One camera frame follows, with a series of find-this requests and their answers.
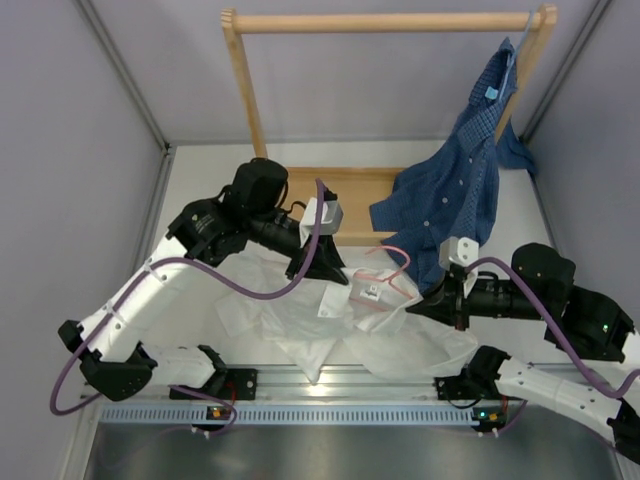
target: gray floor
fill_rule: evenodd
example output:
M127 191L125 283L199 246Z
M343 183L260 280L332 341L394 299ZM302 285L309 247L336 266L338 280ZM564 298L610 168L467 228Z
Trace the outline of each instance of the gray floor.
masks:
M102 425L102 463L118 462L162 429ZM85 480L619 478L598 440L537 408L498 440L429 427L238 427L209 441L176 431L115 470L100 465L97 450Z

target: wooden rack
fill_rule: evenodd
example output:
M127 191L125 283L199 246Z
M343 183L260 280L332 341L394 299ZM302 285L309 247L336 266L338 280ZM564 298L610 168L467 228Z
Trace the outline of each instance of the wooden rack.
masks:
M258 105L249 73L242 35L269 33L389 33L389 32L514 32L524 31L527 12L513 13L421 13L381 15L238 15L222 11L224 32L233 71L247 113L251 141L257 157L268 157ZM526 87L557 20L555 5L542 4L533 16L517 58L518 91L511 96L496 129L502 135L522 91ZM338 245L377 245L394 232L374 232L368 206L391 193L393 168L296 168L290 169L290 194L313 196L313 179L325 179L339 198L345 217L336 235Z

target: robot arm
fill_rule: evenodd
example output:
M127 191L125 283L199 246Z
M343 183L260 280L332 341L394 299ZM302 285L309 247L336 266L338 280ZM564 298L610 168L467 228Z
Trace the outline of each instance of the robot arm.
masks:
M233 183L218 197L184 208L150 258L100 310L60 327L59 336L71 352L88 342L78 358L90 385L114 401L148 385L184 385L213 396L219 392L227 368L210 347L161 348L140 340L200 275L198 269L231 284L210 267L241 252L248 241L289 257L286 275L298 274L309 253L311 242L305 231L311 230L316 217L316 201L309 202L302 223L289 218L289 212L277 205L286 185L286 169L271 160L254 159L241 165ZM346 284L344 264L331 237L342 219L336 195L326 190L318 207L322 207L320 235L304 276Z
M469 317L540 320L541 315L513 280L469 270L477 244L451 238L441 246L442 281L409 307L441 323L464 330ZM541 300L578 360L611 385L620 385L640 366L638 333L631 319L609 297L573 285L575 264L552 248L529 244L513 255L512 267ZM547 328L545 339L560 348L559 335ZM601 393L591 385L569 382L536 369L506 352L482 346L458 377L438 379L439 392L472 392L475 398L516 397L569 417L602 436L616 450L640 463L638 382L628 392Z

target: denim cloth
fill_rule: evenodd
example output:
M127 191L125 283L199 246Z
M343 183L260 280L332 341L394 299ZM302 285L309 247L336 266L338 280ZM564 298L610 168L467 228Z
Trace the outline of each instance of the denim cloth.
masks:
M507 38L473 87L469 104L442 148L399 173L391 196L370 207L374 230L397 232L382 243L409 254L406 272L421 292L443 274L438 249L445 239L469 237L480 245L489 239L498 206L498 164L535 173L531 153L510 123L498 144L494 142L502 112L516 91L513 55ZM404 263L401 255L389 254Z

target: metal grille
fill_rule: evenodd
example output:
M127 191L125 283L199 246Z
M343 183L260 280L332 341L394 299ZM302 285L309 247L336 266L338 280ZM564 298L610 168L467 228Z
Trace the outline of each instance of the metal grille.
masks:
M103 423L224 424L207 418L218 405L117 404L103 407ZM477 425L472 409L446 406L239 405L239 425Z

